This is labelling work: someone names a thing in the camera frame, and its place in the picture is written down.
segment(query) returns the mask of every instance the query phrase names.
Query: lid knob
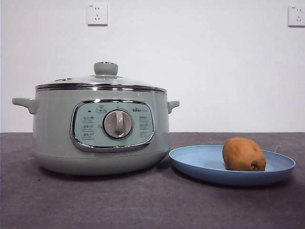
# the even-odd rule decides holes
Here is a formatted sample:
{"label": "lid knob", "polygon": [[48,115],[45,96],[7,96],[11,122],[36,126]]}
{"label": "lid knob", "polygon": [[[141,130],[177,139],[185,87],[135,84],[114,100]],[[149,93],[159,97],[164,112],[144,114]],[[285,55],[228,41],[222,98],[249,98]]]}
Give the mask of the lid knob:
{"label": "lid knob", "polygon": [[118,65],[112,62],[97,62],[94,64],[94,72],[97,75],[116,75],[118,73]]}

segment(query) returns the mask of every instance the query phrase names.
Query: stainless steel rim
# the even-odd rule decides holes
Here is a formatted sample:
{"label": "stainless steel rim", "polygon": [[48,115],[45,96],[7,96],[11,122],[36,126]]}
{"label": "stainless steel rim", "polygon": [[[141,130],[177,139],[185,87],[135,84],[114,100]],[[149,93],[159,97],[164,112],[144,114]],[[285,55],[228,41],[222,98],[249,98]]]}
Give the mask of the stainless steel rim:
{"label": "stainless steel rim", "polygon": [[124,91],[124,92],[147,92],[147,93],[159,93],[159,94],[167,94],[166,91],[157,91],[157,90],[148,90],[148,89],[137,89],[137,88],[120,88],[120,87],[52,87],[52,88],[41,88],[36,89],[36,92],[43,91]]}
{"label": "stainless steel rim", "polygon": [[150,87],[150,86],[141,86],[141,85],[122,85],[122,84],[90,84],[90,83],[50,83],[50,84],[41,84],[35,87],[36,90],[46,89],[49,90],[89,90],[88,88],[94,88],[93,90],[107,90],[107,89],[135,89],[135,90],[146,90],[146,91],[157,91],[166,93],[166,90],[159,87]]}

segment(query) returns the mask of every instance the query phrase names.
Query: glass lid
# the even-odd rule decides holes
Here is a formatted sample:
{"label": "glass lid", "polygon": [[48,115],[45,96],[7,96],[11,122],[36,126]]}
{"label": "glass lid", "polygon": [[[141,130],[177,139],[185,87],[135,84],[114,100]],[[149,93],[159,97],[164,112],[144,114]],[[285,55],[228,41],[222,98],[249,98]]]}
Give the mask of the glass lid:
{"label": "glass lid", "polygon": [[118,65],[112,62],[94,64],[95,75],[86,77],[63,78],[50,83],[40,84],[36,91],[46,90],[139,90],[147,92],[164,92],[163,88],[152,86],[138,80],[117,76]]}

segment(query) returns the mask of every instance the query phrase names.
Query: control panel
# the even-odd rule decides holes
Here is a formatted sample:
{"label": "control panel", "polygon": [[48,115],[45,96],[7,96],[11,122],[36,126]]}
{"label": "control panel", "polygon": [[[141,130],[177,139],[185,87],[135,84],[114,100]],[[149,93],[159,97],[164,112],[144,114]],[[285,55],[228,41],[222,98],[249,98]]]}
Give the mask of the control panel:
{"label": "control panel", "polygon": [[73,111],[70,138],[84,151],[134,150],[151,142],[152,116],[149,105],[141,101],[83,101]]}

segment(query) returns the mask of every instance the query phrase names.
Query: plastic plate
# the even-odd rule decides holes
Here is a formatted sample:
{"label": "plastic plate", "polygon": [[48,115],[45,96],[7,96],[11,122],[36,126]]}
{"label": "plastic plate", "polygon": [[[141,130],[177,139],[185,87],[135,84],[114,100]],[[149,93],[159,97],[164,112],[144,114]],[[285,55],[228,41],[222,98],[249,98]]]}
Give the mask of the plastic plate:
{"label": "plastic plate", "polygon": [[269,185],[291,175],[295,161],[282,154],[262,150],[266,158],[265,171],[226,170],[223,146],[185,146],[172,150],[173,165],[184,174],[207,182],[233,186]]}

